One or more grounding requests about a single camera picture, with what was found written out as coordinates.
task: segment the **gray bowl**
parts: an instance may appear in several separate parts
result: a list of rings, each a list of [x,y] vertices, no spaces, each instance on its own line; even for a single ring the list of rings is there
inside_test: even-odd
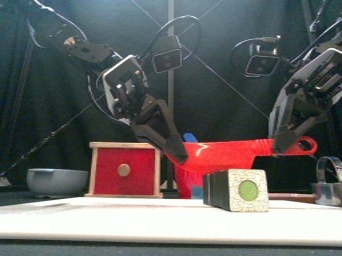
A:
[[[35,197],[62,198],[80,195],[88,172],[68,169],[27,169],[26,185]]]

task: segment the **speckled block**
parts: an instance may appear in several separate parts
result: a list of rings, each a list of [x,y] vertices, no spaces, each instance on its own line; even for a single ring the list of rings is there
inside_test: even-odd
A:
[[[264,171],[229,169],[204,175],[202,202],[233,212],[268,211]]]

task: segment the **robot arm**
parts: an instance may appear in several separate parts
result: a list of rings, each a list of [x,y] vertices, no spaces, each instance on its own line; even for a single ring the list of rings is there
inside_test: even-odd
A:
[[[86,64],[102,81],[106,105],[116,120],[125,119],[136,138],[150,143],[177,162],[186,159],[185,148],[170,120],[168,107],[148,94],[144,72],[133,56],[121,58],[106,45],[88,42],[77,26],[35,0],[11,0],[27,18],[43,45]]]
[[[272,150],[283,153],[317,123],[342,96],[340,35],[307,54],[313,57],[293,73],[283,86],[268,122]]]

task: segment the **table surface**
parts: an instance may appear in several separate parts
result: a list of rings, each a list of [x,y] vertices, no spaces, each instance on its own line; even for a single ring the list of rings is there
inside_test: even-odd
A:
[[[201,200],[77,197],[0,207],[0,239],[342,247],[340,208],[269,201],[228,212]]]

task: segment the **small object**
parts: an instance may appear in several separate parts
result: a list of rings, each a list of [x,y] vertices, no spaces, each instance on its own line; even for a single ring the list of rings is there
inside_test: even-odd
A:
[[[160,151],[148,143],[90,142],[85,196],[160,198]]]
[[[228,169],[202,177],[202,203],[232,212],[268,211],[263,170]]]
[[[81,194],[88,172],[68,169],[27,169],[26,185],[35,197],[62,198]]]
[[[329,172],[337,182],[325,183],[325,172]],[[323,156],[316,162],[316,182],[312,183],[315,203],[327,206],[342,206],[342,163],[333,156]]]
[[[182,138],[185,142],[197,142],[194,135],[189,132],[184,133]]]

